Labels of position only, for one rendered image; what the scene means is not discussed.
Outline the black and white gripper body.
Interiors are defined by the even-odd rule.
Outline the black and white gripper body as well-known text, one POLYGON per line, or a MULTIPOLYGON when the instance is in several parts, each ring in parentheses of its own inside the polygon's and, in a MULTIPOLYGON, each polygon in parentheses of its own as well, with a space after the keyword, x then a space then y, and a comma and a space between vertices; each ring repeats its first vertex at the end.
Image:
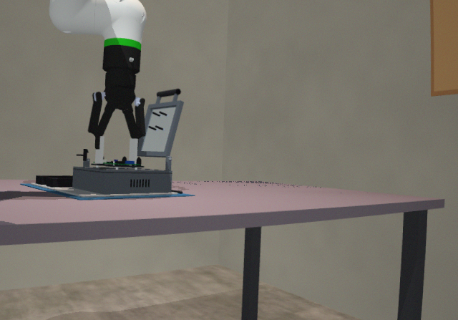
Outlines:
POLYGON ((135 101, 135 83, 136 75, 134 73, 126 71, 108 71, 105 76, 104 90, 106 95, 104 98, 108 105, 111 106, 115 95, 120 94, 121 98, 116 109, 127 110, 125 96, 130 96, 131 104, 135 101))

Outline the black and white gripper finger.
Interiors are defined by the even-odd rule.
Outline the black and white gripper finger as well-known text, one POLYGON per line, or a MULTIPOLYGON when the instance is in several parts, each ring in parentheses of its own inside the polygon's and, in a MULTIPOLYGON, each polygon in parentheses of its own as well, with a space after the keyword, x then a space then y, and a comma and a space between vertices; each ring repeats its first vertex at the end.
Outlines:
POLYGON ((89 121, 88 132, 92 133, 95 136, 95 163, 103 164, 103 155, 104 155, 104 131, 107 128, 109 120, 112 116, 112 113, 115 111, 118 102, 120 101, 121 95, 116 94, 112 105, 109 106, 108 103, 105 106, 104 113, 101 120, 99 121, 99 116, 102 108, 102 100, 104 99, 105 92, 95 92, 92 94, 93 105, 92 113, 89 121), (99 124, 98 124, 99 123, 99 124))
POLYGON ((145 99, 139 97, 135 98, 135 118, 133 115, 133 108, 129 95, 125 96, 125 102, 127 105, 127 110, 122 110, 122 113, 125 115, 125 119, 131 136, 129 161, 134 161, 136 164, 138 140, 139 138, 144 137, 146 135, 144 114, 145 99))

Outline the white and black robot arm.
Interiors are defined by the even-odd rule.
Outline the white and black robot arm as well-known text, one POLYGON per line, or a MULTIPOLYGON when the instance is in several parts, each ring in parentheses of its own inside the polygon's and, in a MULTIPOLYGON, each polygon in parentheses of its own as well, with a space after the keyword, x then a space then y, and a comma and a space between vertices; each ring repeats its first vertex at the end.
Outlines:
POLYGON ((138 0, 50 0, 53 25, 66 34, 104 37, 103 70, 140 72, 147 16, 138 0))

